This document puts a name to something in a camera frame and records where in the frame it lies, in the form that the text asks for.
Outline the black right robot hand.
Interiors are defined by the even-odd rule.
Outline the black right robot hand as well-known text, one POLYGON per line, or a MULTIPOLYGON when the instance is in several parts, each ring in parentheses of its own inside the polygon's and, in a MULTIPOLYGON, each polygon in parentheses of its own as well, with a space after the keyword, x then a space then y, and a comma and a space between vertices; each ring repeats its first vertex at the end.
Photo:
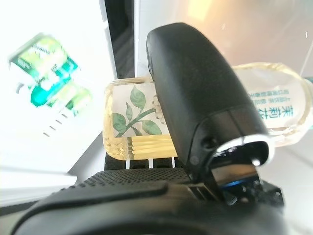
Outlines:
POLYGON ((150 78, 106 91, 104 146, 175 168, 98 172, 34 204, 14 235, 288 235, 281 189, 259 178, 313 123, 313 85, 279 63, 231 67, 198 30, 149 32, 150 78))

